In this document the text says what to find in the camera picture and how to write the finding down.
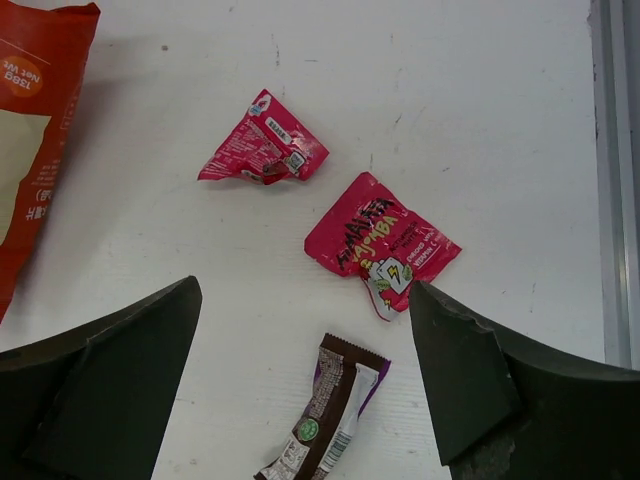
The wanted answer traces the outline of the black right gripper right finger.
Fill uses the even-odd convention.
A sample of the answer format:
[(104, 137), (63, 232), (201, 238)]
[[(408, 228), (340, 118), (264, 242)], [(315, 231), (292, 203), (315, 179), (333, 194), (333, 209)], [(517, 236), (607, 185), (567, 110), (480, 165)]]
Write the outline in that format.
[(436, 287), (410, 292), (439, 458), (455, 479), (635, 479), (639, 374), (552, 348)]

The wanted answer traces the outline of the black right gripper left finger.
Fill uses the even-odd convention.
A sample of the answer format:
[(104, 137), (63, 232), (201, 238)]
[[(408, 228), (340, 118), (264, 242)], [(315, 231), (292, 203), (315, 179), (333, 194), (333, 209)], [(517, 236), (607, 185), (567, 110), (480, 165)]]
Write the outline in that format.
[(151, 478), (201, 304), (189, 276), (2, 352), (2, 478)]

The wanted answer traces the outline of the pink mint candy packet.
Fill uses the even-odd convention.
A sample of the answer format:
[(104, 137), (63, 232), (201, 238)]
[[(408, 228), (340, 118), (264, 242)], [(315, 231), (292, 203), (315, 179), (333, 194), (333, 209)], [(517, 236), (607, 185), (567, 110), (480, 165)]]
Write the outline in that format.
[(431, 282), (461, 248), (363, 172), (304, 241), (307, 255), (341, 277), (359, 277), (376, 314), (391, 322), (416, 281)]

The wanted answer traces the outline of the orange cassava chips bag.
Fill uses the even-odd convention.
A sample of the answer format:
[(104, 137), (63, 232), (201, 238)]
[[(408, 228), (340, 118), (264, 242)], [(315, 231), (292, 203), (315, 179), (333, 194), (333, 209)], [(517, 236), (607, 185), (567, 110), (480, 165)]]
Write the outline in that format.
[(1, 4), (1, 309), (52, 200), (100, 10)]

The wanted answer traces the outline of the brown purple snack bar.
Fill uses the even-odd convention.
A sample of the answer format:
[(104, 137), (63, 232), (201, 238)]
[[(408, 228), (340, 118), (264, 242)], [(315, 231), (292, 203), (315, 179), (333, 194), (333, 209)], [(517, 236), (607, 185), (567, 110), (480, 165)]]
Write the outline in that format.
[(327, 333), (319, 346), (309, 402), (280, 455), (254, 477), (326, 478), (351, 443), (390, 366), (390, 360)]

